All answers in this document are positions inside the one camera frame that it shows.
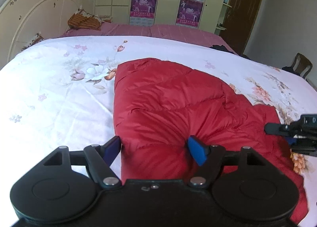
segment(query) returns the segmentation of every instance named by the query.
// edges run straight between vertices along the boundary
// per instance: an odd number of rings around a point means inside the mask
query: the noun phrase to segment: blue gripper pad
[[[191,156],[194,158],[199,166],[202,166],[207,160],[209,148],[203,143],[199,142],[195,136],[190,136],[187,140],[187,146]]]
[[[289,145],[292,145],[297,142],[297,138],[284,137]]]
[[[121,150],[120,138],[118,137],[115,140],[111,140],[103,156],[103,160],[106,162],[108,166],[110,166],[113,163],[117,155],[120,153],[120,150]]]

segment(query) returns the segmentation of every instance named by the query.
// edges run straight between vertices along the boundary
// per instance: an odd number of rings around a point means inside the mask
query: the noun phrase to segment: shelf
[[[226,28],[222,27],[222,26],[216,26],[216,29],[219,29],[219,30],[226,30]]]
[[[228,6],[229,8],[232,8],[229,4],[223,3],[223,5]]]

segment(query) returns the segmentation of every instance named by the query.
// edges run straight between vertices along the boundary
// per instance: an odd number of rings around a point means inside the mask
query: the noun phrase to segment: white floral duvet
[[[317,92],[302,78],[206,47],[144,36],[81,36],[43,41],[18,54],[0,71],[1,156],[5,208],[2,225],[17,217],[9,191],[24,173],[58,146],[80,150],[114,136],[117,65],[154,57],[219,77],[252,104],[275,106],[281,122],[317,113]],[[302,227],[317,224],[317,158],[294,154],[305,177],[310,212]],[[120,176],[120,157],[112,164]],[[75,170],[84,173],[84,169]]]

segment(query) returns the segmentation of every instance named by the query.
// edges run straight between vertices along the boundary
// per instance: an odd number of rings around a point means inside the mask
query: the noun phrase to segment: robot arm
[[[127,180],[110,169],[119,137],[104,146],[69,152],[60,146],[12,187],[19,217],[14,227],[296,226],[289,217],[299,199],[295,184],[250,147],[226,151],[196,137],[188,148],[198,171],[176,180]],[[90,178],[72,171],[86,166]],[[221,175],[227,165],[238,170]]]
[[[265,132],[285,136],[293,152],[317,157],[317,115],[303,114],[289,125],[267,123]]]

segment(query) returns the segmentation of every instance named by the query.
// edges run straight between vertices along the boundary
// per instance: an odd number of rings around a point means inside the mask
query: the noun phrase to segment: red down jacket
[[[267,122],[279,123],[274,107],[253,106],[207,73],[153,58],[118,66],[114,124],[123,181],[188,180],[197,169],[185,146],[190,135],[227,150],[251,146],[296,184],[300,200],[291,219],[299,223],[308,212],[303,178],[293,171],[285,139],[265,134]]]

